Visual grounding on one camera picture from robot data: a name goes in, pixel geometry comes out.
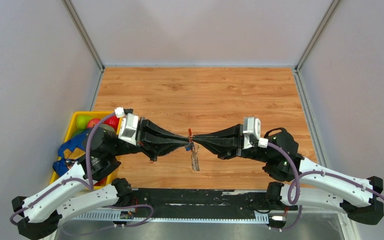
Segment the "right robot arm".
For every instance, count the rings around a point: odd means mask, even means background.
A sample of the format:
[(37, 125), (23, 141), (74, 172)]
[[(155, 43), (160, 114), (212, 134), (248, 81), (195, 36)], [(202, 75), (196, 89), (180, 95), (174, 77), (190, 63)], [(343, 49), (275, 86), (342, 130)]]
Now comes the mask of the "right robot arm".
[(364, 225), (376, 225), (384, 217), (381, 178), (352, 177), (319, 165), (298, 152), (298, 143), (283, 127), (261, 135), (258, 129), (238, 124), (189, 139), (222, 160), (238, 157), (262, 162), (263, 171), (272, 178), (265, 195), (272, 209), (297, 205), (325, 208)]

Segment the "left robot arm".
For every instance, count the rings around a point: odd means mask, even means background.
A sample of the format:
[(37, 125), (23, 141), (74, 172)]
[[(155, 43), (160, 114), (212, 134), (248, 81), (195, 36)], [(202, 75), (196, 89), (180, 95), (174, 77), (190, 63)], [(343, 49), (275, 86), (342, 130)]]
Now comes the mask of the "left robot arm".
[(72, 218), (102, 207), (130, 209), (133, 189), (126, 179), (115, 178), (94, 189), (94, 184), (120, 166), (117, 157), (143, 153), (155, 161), (190, 142), (132, 113), (113, 116), (121, 119), (118, 135), (98, 126), (87, 130), (83, 159), (38, 193), (12, 200), (13, 215), (20, 216), (14, 225), (21, 236), (30, 240), (45, 238)]

